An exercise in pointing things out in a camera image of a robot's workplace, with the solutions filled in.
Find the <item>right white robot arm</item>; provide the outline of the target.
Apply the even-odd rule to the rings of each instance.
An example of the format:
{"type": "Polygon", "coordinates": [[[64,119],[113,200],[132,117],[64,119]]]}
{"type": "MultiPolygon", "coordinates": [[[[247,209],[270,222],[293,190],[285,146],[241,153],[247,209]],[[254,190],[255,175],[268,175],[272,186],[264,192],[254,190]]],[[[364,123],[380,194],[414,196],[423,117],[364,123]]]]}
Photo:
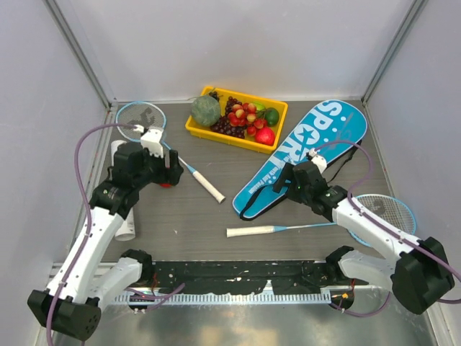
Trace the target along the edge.
{"type": "Polygon", "coordinates": [[[376,258],[346,247],[338,249],[337,259],[326,265],[326,276],[332,283],[354,278],[376,285],[391,292],[413,314],[422,314],[454,288],[455,280],[439,241],[407,234],[367,210],[343,187],[328,186],[312,161],[286,163],[273,190],[282,188],[288,199],[352,231],[380,254],[376,258]]]}

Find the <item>blue racket cover bag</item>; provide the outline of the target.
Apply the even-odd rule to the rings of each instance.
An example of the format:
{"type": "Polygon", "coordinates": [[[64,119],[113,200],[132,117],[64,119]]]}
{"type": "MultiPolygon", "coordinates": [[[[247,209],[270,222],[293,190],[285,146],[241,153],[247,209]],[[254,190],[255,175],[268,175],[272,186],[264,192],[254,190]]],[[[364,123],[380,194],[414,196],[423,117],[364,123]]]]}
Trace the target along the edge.
{"type": "Polygon", "coordinates": [[[273,184],[286,163],[304,162],[312,148],[320,150],[328,166],[353,151],[347,141],[360,144],[368,129],[363,113],[355,106],[336,99],[322,101],[314,106],[290,131],[256,174],[234,197],[232,205],[243,221],[252,221],[280,204],[287,187],[279,193],[273,184]]]}

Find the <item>blue racket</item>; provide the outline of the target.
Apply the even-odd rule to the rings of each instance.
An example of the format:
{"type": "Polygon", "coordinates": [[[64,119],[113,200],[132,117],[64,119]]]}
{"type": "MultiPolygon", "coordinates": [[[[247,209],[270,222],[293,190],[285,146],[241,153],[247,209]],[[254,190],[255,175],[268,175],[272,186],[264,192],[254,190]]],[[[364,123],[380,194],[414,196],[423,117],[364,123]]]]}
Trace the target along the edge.
{"type": "MultiPolygon", "coordinates": [[[[141,136],[148,128],[166,127],[165,113],[150,102],[134,101],[122,106],[115,115],[115,122],[120,134],[136,143],[140,142],[141,136]]],[[[222,203],[225,196],[218,191],[198,170],[189,165],[182,157],[179,161],[189,170],[191,175],[217,200],[222,203]]]]}
{"type": "MultiPolygon", "coordinates": [[[[400,200],[380,194],[364,194],[357,196],[357,200],[370,212],[382,220],[393,225],[400,231],[410,235],[416,233],[416,219],[411,209],[400,200]]],[[[292,229],[311,229],[325,226],[335,226],[335,223],[314,223],[299,226],[251,226],[241,228],[227,228],[226,237],[251,236],[260,234],[273,234],[292,229]]]]}

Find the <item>white shuttlecock tube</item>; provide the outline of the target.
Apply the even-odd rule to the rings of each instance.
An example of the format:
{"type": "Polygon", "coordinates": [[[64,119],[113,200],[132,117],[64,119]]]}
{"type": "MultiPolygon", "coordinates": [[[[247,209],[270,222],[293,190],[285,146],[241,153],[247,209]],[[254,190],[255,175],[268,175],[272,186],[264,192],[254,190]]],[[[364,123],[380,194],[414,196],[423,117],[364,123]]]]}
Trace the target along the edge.
{"type": "MultiPolygon", "coordinates": [[[[111,151],[111,161],[112,165],[115,163],[115,153],[118,150],[119,146],[124,144],[123,140],[116,140],[111,142],[110,151],[111,151]]],[[[127,218],[123,221],[122,225],[118,228],[115,233],[116,241],[130,241],[135,238],[135,222],[134,222],[134,213],[133,210],[127,215],[127,218]]]]}

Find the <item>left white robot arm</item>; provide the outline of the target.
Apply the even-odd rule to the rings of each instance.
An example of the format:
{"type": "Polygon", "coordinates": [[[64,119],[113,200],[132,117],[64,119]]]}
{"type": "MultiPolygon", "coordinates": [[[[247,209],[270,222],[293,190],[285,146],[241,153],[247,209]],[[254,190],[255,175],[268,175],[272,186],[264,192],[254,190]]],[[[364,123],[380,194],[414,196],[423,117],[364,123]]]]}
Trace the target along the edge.
{"type": "Polygon", "coordinates": [[[46,328],[81,342],[95,332],[108,303],[131,284],[145,287],[153,281],[152,257],[135,250],[124,254],[100,279],[94,274],[115,233],[149,184],[179,184],[184,171],[177,151],[156,150],[140,143],[123,143],[113,156],[107,178],[93,191],[84,226],[58,274],[44,290],[33,290],[27,305],[46,328]]]}

